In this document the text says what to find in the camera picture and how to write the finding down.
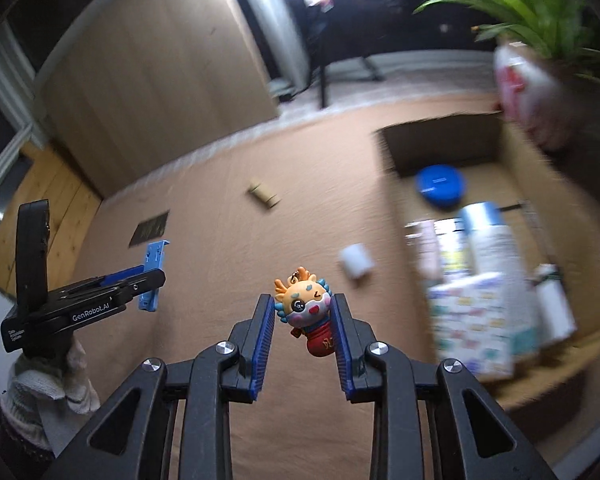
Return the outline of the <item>left white gloved hand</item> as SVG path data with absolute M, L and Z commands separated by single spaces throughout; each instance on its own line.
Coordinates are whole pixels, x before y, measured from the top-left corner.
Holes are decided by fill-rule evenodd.
M 23 443 L 59 456 L 100 408 L 82 344 L 70 339 L 58 364 L 18 356 L 0 399 L 6 428 Z

